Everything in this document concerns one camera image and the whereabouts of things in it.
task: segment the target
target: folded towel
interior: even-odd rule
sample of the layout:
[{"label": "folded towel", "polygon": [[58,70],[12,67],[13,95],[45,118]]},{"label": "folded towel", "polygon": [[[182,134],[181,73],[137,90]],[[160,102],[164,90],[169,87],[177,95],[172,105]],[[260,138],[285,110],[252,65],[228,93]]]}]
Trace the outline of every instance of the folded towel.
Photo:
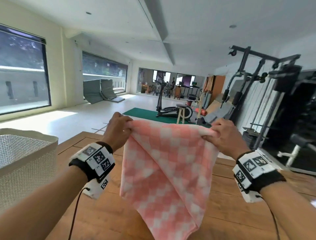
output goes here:
[{"label": "folded towel", "polygon": [[156,240],[185,240],[202,222],[217,148],[208,128],[146,120],[124,147],[120,196],[139,212]]}]

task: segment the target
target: forearm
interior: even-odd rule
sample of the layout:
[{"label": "forearm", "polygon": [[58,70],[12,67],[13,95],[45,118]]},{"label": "forearm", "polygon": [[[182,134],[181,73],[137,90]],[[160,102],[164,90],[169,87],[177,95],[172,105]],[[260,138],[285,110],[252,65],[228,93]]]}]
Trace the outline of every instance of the forearm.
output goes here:
[{"label": "forearm", "polygon": [[316,208],[288,183],[276,182],[260,194],[290,239],[315,239]]},{"label": "forearm", "polygon": [[0,216],[0,239],[45,239],[86,183],[78,167],[67,168]]}]

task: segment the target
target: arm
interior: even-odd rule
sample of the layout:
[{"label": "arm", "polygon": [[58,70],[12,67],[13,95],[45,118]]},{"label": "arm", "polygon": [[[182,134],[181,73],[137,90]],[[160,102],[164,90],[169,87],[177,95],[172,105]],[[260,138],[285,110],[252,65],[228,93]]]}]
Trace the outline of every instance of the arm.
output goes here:
[{"label": "arm", "polygon": [[[237,160],[241,154],[250,151],[231,121],[219,119],[211,129],[217,131],[219,137],[203,136],[203,139],[213,143],[223,154]],[[268,185],[260,194],[290,239],[315,239],[316,208],[287,182]]]},{"label": "arm", "polygon": [[[132,121],[116,112],[104,133],[103,142],[115,152],[131,134],[125,123]],[[0,239],[44,240],[87,183],[77,166],[68,167],[53,182],[39,187],[30,196],[0,216]]]}]

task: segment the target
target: person's left hand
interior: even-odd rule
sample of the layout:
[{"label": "person's left hand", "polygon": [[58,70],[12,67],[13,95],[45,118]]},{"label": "person's left hand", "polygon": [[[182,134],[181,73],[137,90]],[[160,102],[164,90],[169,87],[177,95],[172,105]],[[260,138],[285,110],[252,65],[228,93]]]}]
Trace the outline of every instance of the person's left hand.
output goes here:
[{"label": "person's left hand", "polygon": [[133,121],[129,116],[123,116],[119,112],[113,114],[106,127],[102,142],[111,146],[113,152],[124,146],[132,130],[126,128],[125,123]]}]

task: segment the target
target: hand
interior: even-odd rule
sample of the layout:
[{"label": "hand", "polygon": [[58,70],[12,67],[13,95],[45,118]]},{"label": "hand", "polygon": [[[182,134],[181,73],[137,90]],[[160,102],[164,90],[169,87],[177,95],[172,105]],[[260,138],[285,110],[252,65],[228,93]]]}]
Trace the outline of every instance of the hand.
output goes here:
[{"label": "hand", "polygon": [[124,146],[128,140],[132,130],[126,128],[125,123],[133,121],[128,116],[123,116],[119,112],[115,112],[106,127],[102,142],[111,146],[113,152]]},{"label": "hand", "polygon": [[241,154],[250,151],[232,121],[218,119],[212,123],[211,129],[218,132],[220,136],[202,136],[202,138],[214,144],[221,153],[236,160]]}]

